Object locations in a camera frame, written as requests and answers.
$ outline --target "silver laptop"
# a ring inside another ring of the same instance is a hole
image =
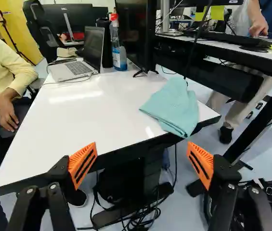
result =
[[[104,47],[104,28],[86,26],[84,32],[83,61],[50,65],[53,79],[57,82],[79,77],[90,77],[101,70]]]

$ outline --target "teal cloth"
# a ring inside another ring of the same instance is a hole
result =
[[[187,138],[199,120],[198,102],[194,91],[187,90],[183,78],[173,77],[140,107],[158,120],[164,131]]]

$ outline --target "keyboard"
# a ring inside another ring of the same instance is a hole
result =
[[[66,63],[65,65],[75,76],[92,72],[92,70],[82,62]]]

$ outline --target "shoe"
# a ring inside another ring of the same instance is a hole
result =
[[[233,128],[222,126],[219,130],[219,141],[223,144],[229,144],[232,141]]]

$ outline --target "floor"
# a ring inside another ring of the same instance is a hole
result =
[[[47,76],[46,72],[46,61],[42,61],[37,65],[36,70],[39,73],[39,77],[45,78]],[[160,66],[157,67],[157,71],[166,78],[171,77],[180,77],[178,74],[171,74],[172,71],[161,69]],[[208,100],[208,97],[211,93],[211,89],[208,89],[200,84],[197,84],[191,80],[188,81],[189,89],[194,90],[200,101],[205,103]],[[231,104],[224,106],[221,114],[224,116]],[[254,115],[252,119],[259,113],[258,110],[254,110]],[[209,126],[199,133],[193,135],[190,138],[190,141],[196,143],[202,148],[206,149],[212,154],[223,154],[230,145],[223,145],[218,141],[217,130],[222,125],[222,120],[219,123]],[[243,124],[234,131],[234,139],[236,139],[241,132],[246,128],[251,120],[246,119]],[[184,140],[177,144],[178,147],[178,182],[175,187],[174,193],[160,205],[161,216],[157,219],[150,229],[152,231],[162,231],[162,230],[176,230],[176,231],[185,231],[186,227],[188,230],[194,231],[204,231],[207,230],[207,224],[204,221],[201,209],[201,198],[192,198],[190,197],[186,190],[186,184],[197,179],[194,169],[190,165],[189,161],[186,158],[186,145],[187,140]],[[170,152],[170,161],[171,161],[171,170],[174,172],[174,147],[169,148]],[[252,179],[255,177],[264,177],[266,180],[272,180],[272,127],[258,140],[253,147],[247,152],[243,158],[249,165],[251,165],[254,170],[249,171],[247,169],[242,169],[241,173],[243,179]],[[167,172],[162,172],[161,180],[169,179]],[[93,196],[91,188],[95,185],[95,173],[89,174],[81,187],[88,194],[89,199],[86,206],[83,208],[76,208],[70,206],[70,211],[73,217],[73,221],[76,227],[89,227],[91,226],[89,214],[91,205],[93,203]],[[5,195],[1,197],[1,203],[3,209],[9,218],[16,201],[14,193]],[[102,209],[95,205],[93,214],[101,211]],[[41,227],[42,231],[51,231],[52,225],[47,212],[43,218],[43,223]],[[122,225],[116,224],[109,226],[107,228],[101,229],[105,231],[120,231],[122,230]]]

